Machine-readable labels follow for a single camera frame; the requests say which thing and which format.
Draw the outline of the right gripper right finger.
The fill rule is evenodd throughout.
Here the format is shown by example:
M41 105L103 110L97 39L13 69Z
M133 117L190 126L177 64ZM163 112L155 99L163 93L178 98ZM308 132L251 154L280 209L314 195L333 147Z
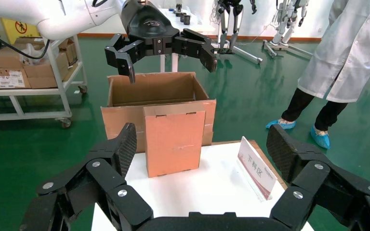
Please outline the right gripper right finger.
M271 219L299 231L320 206L348 230L370 231L370 181L336 166L316 146L293 139L278 124L269 128L266 147L287 185Z

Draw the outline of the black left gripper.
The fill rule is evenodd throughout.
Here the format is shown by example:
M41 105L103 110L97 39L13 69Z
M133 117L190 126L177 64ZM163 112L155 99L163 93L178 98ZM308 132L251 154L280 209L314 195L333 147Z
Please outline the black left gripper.
M115 34L105 47L107 64L135 83L133 64L145 56L177 53L197 58L214 72L217 58L211 39L190 29L182 32L150 1L127 0L120 15L127 37Z

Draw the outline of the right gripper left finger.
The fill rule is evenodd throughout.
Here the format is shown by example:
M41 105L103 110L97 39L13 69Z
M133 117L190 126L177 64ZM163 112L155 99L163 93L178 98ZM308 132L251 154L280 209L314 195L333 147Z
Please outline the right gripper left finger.
M85 208L97 204L116 230L138 230L153 218L153 210L125 179L136 149L135 125L126 123L117 137L38 186L19 229L68 231Z

